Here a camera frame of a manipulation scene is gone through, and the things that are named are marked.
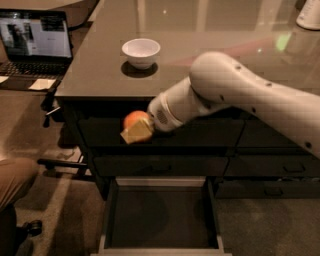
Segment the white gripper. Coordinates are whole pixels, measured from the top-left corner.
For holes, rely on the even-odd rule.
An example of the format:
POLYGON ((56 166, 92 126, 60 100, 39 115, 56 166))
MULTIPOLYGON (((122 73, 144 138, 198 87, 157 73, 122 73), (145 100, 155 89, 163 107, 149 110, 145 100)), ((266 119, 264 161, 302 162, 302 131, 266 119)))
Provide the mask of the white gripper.
MULTIPOLYGON (((147 112, 152 119, 154 128, 158 131, 171 132, 183 125, 170 111, 165 93, 160 93, 151 100, 147 112)), ((153 132, 148 119, 138 118, 127 121, 120 135, 127 144, 133 144, 149 140, 153 132)))

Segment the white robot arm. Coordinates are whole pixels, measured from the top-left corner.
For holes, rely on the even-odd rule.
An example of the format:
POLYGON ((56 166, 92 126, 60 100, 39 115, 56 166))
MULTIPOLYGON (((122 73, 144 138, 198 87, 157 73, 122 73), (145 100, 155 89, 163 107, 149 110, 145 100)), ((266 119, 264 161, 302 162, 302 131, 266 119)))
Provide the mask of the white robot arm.
POLYGON ((153 98, 145 112, 128 114, 121 136, 128 144, 144 142, 229 107, 253 113, 320 157, 320 97, 268 81, 216 51, 195 58, 189 76, 153 98))

